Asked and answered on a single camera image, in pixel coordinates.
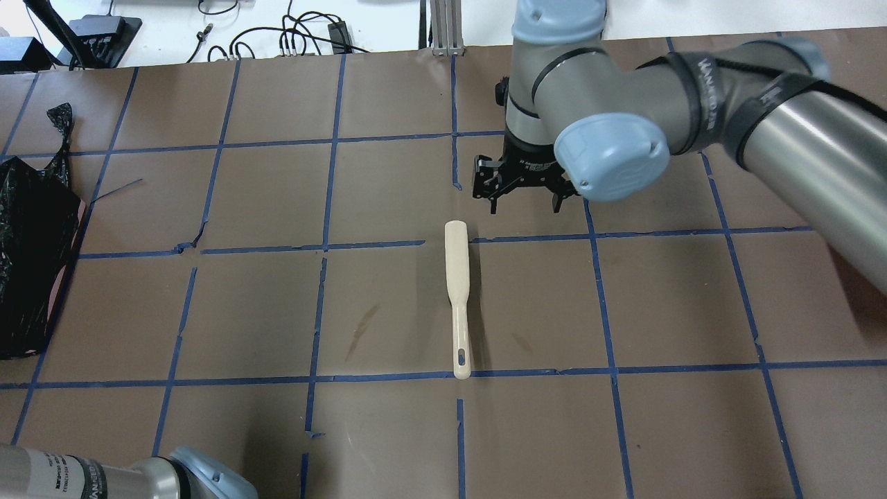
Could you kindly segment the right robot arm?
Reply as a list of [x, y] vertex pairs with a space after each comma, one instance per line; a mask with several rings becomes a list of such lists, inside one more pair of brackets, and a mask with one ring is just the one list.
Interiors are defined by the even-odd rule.
[[520, 1], [512, 71], [498, 83], [500, 160], [475, 158], [473, 195], [496, 205], [544, 187], [552, 208], [624, 199], [672, 156], [719, 144], [885, 290], [885, 110], [834, 85], [801, 37], [677, 51], [619, 69], [601, 33], [604, 1]]

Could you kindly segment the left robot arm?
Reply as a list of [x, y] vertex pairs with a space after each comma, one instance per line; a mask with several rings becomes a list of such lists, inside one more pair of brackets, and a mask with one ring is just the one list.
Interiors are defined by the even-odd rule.
[[3, 498], [256, 498], [249, 481], [190, 446], [130, 467], [4, 444]]

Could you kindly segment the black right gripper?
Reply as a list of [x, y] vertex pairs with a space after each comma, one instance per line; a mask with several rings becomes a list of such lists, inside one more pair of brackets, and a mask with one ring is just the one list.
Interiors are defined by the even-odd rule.
[[473, 196], [487, 200], [491, 214], [497, 213], [500, 197], [516, 189], [535, 187], [552, 193], [554, 213], [561, 211], [565, 200], [579, 196], [558, 163], [552, 144], [532, 144], [506, 135], [500, 158], [494, 160], [485, 155], [474, 158]]

